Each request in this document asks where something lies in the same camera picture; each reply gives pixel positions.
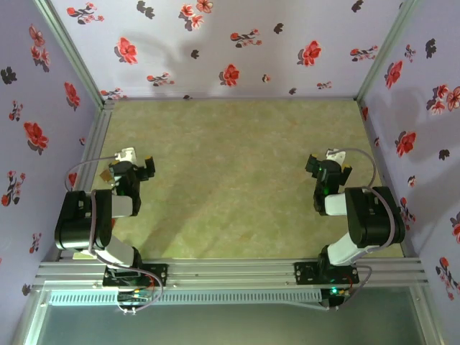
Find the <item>aluminium frame rail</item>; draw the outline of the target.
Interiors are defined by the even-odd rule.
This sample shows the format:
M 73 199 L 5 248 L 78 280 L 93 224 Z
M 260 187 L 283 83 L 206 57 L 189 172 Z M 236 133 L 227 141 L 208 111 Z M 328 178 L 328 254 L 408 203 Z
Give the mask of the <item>aluminium frame rail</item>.
M 196 95 L 180 95 L 180 97 L 121 97 L 104 99 L 105 104 L 132 101 L 357 101 L 357 97 L 311 97 L 287 95 L 283 97 L 198 97 Z
M 107 191 L 98 192 L 91 200 L 90 188 L 96 176 L 98 163 L 107 161 L 101 153 L 109 128 L 114 105 L 106 104 L 96 116 L 90 132 L 88 147 L 83 161 L 69 169 L 66 175 L 76 173 L 75 185 L 65 180 L 66 194 L 55 227 L 55 246 L 63 252 L 83 252 L 96 242 L 104 244 L 110 240 L 111 218 L 102 216 L 98 221 L 93 207 L 100 204 L 101 211 L 109 212 L 111 205 Z
M 395 288 L 427 286 L 428 278 L 418 258 L 361 259 L 355 285 L 297 285 L 295 262 L 314 259 L 156 259 L 167 264 L 168 290 L 268 290 L 301 288 Z M 43 262 L 32 282 L 34 288 L 63 290 L 102 289 L 105 265 L 96 260 L 64 259 Z

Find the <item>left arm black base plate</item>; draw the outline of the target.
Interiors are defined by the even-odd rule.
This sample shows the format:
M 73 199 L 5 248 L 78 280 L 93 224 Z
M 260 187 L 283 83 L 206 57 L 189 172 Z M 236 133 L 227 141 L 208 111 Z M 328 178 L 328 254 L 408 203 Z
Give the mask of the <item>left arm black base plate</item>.
M 143 264 L 142 270 L 156 275 L 166 285 L 168 277 L 167 264 Z M 103 286 L 109 288 L 148 288 L 158 286 L 157 281 L 150 275 L 132 270 L 107 267 L 103 276 Z

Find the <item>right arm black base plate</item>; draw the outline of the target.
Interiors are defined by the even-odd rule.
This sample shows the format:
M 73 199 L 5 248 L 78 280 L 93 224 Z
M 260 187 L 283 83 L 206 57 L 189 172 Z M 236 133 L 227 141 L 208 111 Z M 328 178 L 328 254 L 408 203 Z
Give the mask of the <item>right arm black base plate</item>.
M 297 285 L 355 285 L 359 275 L 352 266 L 332 266 L 319 262 L 295 262 Z

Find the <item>aluminium frame post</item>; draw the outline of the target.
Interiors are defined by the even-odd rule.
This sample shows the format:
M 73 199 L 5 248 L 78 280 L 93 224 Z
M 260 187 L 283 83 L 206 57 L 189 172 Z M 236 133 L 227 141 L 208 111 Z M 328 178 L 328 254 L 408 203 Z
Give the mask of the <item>aluminium frame post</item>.
M 44 17 L 48 27 L 54 34 L 55 39 L 62 48 L 66 57 L 69 59 L 70 64 L 73 66 L 80 81 L 90 94 L 93 102 L 99 109 L 102 109 L 104 107 L 104 101 L 97 90 L 96 83 L 87 69 L 83 58 L 78 52 L 69 32 L 65 28 L 63 21 L 60 19 L 55 7 L 52 5 L 51 0 L 33 0 L 33 2 L 40 14 Z
M 382 46 L 379 48 L 379 52 L 372 64 L 372 67 L 369 69 L 366 78 L 364 79 L 358 94 L 354 98 L 357 103 L 360 103 L 364 100 L 365 96 L 371 90 L 374 82 L 378 78 L 380 70 L 383 68 L 386 59 L 392 52 L 393 47 L 397 44 L 400 35 L 405 31 L 405 27 L 410 22 L 410 18 L 413 15 L 416 7 L 419 3 L 422 3 L 423 0 L 403 0 L 402 5 L 399 8 L 398 14 L 393 22 L 390 31 L 387 33 Z

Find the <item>aluminium frame leg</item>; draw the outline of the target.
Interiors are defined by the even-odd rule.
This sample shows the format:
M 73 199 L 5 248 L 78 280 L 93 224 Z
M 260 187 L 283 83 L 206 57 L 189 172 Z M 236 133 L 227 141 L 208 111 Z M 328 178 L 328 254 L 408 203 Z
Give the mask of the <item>aluminium frame leg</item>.
M 430 290 L 425 286 L 414 285 L 410 287 L 410 296 L 423 345 L 447 345 Z
M 50 293 L 46 290 L 32 291 L 27 299 L 12 345 L 37 345 L 47 314 Z

